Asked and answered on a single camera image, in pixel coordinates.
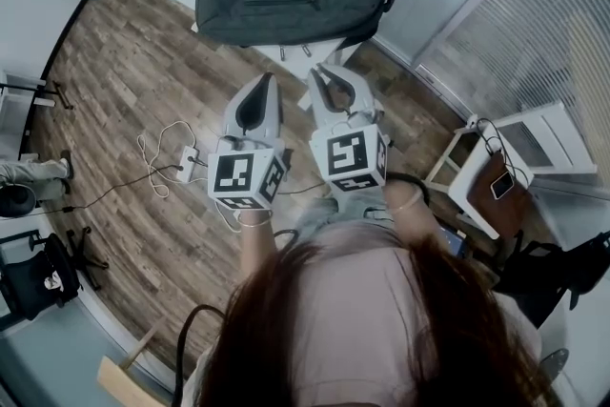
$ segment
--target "white chair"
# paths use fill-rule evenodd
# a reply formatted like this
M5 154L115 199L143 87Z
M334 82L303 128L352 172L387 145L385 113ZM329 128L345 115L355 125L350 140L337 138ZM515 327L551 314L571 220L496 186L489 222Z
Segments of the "white chair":
M447 193L470 217L470 219L460 217L462 220L480 227L492 239L498 239L499 235L496 230L468 202L468 192L478 173L490 159L485 140L487 140L493 152L502 151L502 144L494 127L489 123L483 124L483 121L479 123L479 128L483 130L482 137L468 156L463 167L460 167L451 158L451 152L459 139L466 133L478 131L477 122L478 117L473 115L468 119L464 128L456 130L456 135L426 177L425 182L430 189ZM515 167L514 171L511 168L508 168L508 170L516 176L518 182L526 189L530 186L536 174L596 173L598 170L597 165L593 163L589 156L579 131L561 102L509 115L492 122L498 129L519 123L524 124L550 161L551 164L548 166L529 167L510 145L506 137L500 135L504 148ZM456 178L449 185L441 185L434 181L438 171L445 164L457 172Z

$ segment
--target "wooden floor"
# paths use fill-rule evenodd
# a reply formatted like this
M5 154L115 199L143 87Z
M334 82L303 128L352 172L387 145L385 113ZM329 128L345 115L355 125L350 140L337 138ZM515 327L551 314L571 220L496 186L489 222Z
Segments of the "wooden floor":
M219 46L195 35L190 31L192 23L193 13L170 0L91 0L84 8L50 76L64 84L74 110L43 108L34 119L32 151L43 158L58 157L66 148L73 154L71 195L50 208L83 205L112 185L146 174L136 137L145 134L151 158L159 133L176 120L191 124L205 160L214 151L227 102L264 71L273 71L281 85L282 135L295 150L283 190L319 181L308 146L313 118L296 105L304 86L252 49ZM356 52L348 68L366 77L385 106L403 170L424 176L461 121L370 44ZM177 164L190 142L182 127L167 131L157 166ZM174 170L166 172L174 175ZM201 175L205 170L197 169L195 176ZM205 188L204 182L170 184L170 196L161 199L145 179L110 193L86 211L51 216L61 234L92 227L91 254L110 263L106 272L96 274L103 286L100 296L133 334L143 335L158 318L167 316L152 351L170 366L189 311L199 303L224 306L238 277L235 236ZM279 196L274 228L292 227L307 201L322 192L320 188ZM446 197L435 194L433 210L458 224L457 209ZM529 237L545 234L534 214L532 219L535 224L529 227L538 234ZM492 246L480 234L468 232L479 246ZM189 334L187 371L211 344L217 326L213 317L195 322Z

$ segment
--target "brown pouch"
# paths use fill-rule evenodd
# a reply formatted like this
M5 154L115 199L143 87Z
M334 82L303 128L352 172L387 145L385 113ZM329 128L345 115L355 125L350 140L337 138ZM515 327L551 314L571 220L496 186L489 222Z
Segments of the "brown pouch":
M492 154L490 160L478 173L475 183L468 192L468 202L504 239L511 239L521 228L523 217L530 207L532 198L515 179L515 185L501 199L492 194L491 184L507 171L501 152Z

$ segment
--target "power strip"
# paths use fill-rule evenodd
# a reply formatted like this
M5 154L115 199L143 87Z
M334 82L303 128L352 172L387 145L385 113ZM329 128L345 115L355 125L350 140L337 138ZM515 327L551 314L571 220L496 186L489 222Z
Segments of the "power strip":
M182 170L178 171L175 177L184 183L189 183L191 178L193 178L194 172L194 161L189 161L189 158L193 160L197 159L199 156L199 150L194 148L193 146L185 146L182 151L182 157L180 158L180 166Z

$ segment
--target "shoe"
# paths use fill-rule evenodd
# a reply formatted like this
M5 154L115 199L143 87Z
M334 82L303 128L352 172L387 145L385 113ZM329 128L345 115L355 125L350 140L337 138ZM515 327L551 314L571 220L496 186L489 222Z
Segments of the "shoe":
M64 150L59 154L61 161L63 161L66 165L68 165L68 176L66 178L68 180L72 180L74 178L74 167L72 166L72 158L70 152L68 150Z
M68 183L68 180L62 178L61 183L64 186L64 195L70 195L71 188L70 188L70 183Z

